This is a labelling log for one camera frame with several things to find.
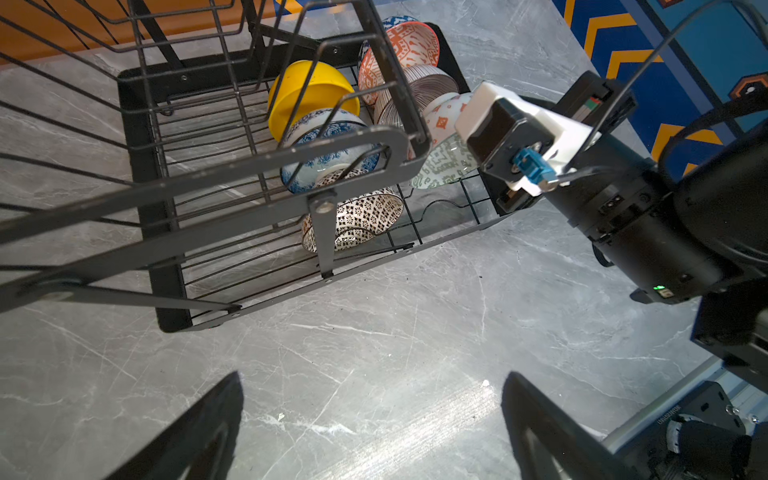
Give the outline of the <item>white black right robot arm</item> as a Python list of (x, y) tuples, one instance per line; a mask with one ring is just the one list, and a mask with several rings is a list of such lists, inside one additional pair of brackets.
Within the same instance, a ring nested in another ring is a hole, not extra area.
[(767, 110), (742, 93), (674, 134), (657, 161), (610, 133), (580, 155), (598, 173), (547, 194), (598, 261), (633, 283), (633, 301), (698, 299), (693, 341), (759, 389), (767, 386), (767, 126), (759, 123), (674, 179), (676, 147), (706, 128)]

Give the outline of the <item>yellow bowl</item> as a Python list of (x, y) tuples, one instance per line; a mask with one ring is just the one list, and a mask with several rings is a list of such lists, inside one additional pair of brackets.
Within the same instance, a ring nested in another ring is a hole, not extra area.
[(278, 76), (273, 81), (268, 96), (268, 127), (276, 141), (307, 114), (333, 108), (344, 96), (356, 92), (340, 70), (318, 62), (303, 97), (299, 98), (312, 66), (311, 60), (293, 62), (285, 70), (285, 77)]

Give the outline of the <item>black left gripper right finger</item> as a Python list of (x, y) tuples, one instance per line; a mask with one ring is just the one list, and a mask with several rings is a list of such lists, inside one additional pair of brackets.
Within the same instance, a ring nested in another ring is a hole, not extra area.
[(518, 372), (504, 382), (502, 413), (523, 479), (639, 477)]

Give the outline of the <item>brown patterned bowl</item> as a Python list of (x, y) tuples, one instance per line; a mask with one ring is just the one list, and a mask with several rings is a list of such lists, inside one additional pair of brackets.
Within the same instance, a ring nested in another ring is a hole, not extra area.
[[(341, 179), (348, 164), (333, 167), (316, 183), (317, 187), (330, 185)], [(391, 187), (377, 189), (337, 205), (335, 248), (347, 250), (372, 240), (392, 227), (404, 211), (401, 196)], [(310, 215), (302, 222), (302, 246), (316, 253), (316, 239)]]

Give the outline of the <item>orange patterned bowl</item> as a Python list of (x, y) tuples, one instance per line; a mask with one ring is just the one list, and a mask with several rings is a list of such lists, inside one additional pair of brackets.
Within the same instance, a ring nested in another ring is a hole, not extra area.
[[(403, 68), (415, 65), (437, 66), (440, 44), (435, 31), (411, 16), (391, 16), (383, 27), (395, 55)], [(368, 42), (364, 42), (358, 58), (358, 89), (368, 91), (384, 83), (381, 69)]]

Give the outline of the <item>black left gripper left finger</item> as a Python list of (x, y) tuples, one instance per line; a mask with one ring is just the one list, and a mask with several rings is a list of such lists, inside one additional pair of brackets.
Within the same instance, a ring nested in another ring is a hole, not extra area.
[(235, 456), (243, 405), (240, 375), (233, 371), (108, 477), (227, 478)]

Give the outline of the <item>pink striped bowl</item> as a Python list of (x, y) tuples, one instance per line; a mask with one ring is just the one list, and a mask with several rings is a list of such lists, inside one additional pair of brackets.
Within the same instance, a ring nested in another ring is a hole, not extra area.
[[(406, 67), (403, 73), (420, 112), (423, 112), (438, 97), (458, 92), (456, 81), (436, 66), (414, 65)], [(378, 95), (373, 119), (376, 124), (402, 125), (388, 88), (383, 89)]]

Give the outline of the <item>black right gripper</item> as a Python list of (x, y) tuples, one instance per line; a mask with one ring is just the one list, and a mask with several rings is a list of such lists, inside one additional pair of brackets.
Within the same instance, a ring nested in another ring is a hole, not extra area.
[[(576, 80), (557, 102), (527, 96), (523, 96), (523, 99), (593, 127), (599, 120), (599, 115), (607, 110), (609, 103), (623, 87), (624, 84), (615, 79), (604, 78), (596, 73), (587, 71)], [(601, 134), (612, 133), (637, 108), (638, 101), (636, 96), (629, 91), (609, 113), (599, 128), (599, 132)], [(503, 186), (500, 181), (497, 181), (498, 214), (511, 214), (519, 210), (528, 209), (538, 201), (539, 197), (534, 197), (523, 189), (513, 191), (511, 188)]]

